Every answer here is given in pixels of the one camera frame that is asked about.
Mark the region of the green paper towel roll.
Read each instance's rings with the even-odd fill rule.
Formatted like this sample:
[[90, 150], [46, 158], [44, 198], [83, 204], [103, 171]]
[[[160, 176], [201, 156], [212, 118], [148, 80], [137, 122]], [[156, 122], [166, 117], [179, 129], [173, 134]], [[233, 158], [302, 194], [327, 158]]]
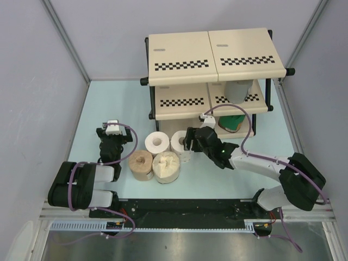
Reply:
[[241, 128], [245, 115], [221, 116], [218, 125], [229, 133], [236, 133]]

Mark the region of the white pinkish paper roll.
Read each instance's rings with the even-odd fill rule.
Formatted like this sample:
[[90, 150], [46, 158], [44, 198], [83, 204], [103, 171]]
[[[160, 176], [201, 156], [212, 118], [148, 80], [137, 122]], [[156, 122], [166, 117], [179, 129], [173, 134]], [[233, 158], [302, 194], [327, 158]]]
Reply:
[[155, 157], [170, 149], [169, 137], [163, 132], [152, 132], [145, 139], [145, 147]]

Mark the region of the grey paper towel roll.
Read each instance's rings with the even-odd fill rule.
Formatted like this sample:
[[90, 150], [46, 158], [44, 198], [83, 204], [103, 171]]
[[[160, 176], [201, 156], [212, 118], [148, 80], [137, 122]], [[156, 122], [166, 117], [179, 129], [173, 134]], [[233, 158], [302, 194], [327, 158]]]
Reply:
[[225, 97], [230, 103], [241, 104], [249, 94], [253, 80], [227, 81], [225, 86]]

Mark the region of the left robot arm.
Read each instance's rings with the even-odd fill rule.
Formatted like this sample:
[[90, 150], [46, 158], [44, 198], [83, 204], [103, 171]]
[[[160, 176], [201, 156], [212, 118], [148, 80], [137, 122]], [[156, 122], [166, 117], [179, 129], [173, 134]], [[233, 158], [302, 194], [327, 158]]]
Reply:
[[125, 132], [122, 133], [117, 123], [97, 128], [100, 139], [98, 161], [63, 162], [48, 192], [48, 204], [73, 210], [101, 207], [106, 216], [115, 217], [120, 211], [120, 204], [113, 200], [115, 193], [98, 190], [95, 184], [119, 179], [123, 146], [133, 141], [131, 129], [125, 127]]

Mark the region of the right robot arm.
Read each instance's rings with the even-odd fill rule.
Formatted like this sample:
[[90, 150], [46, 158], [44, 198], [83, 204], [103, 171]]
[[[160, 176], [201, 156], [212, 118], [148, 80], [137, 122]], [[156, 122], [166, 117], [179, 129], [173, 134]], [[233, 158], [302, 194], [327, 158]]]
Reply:
[[183, 145], [186, 151], [204, 153], [221, 169], [245, 170], [279, 182], [279, 186], [260, 189], [254, 195], [251, 213], [257, 218], [290, 204], [311, 211], [326, 184], [325, 177], [303, 154], [287, 158], [253, 154], [242, 145], [221, 141], [210, 127], [189, 127]]

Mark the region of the white dotted paper roll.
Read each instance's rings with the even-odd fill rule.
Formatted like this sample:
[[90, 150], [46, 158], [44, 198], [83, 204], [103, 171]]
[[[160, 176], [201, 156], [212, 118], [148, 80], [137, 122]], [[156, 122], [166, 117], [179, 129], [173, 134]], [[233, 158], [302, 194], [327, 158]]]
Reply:
[[171, 151], [175, 152], [181, 163], [187, 163], [191, 160], [191, 151], [184, 150], [183, 140], [186, 133], [185, 130], [179, 130], [173, 134], [170, 140]]

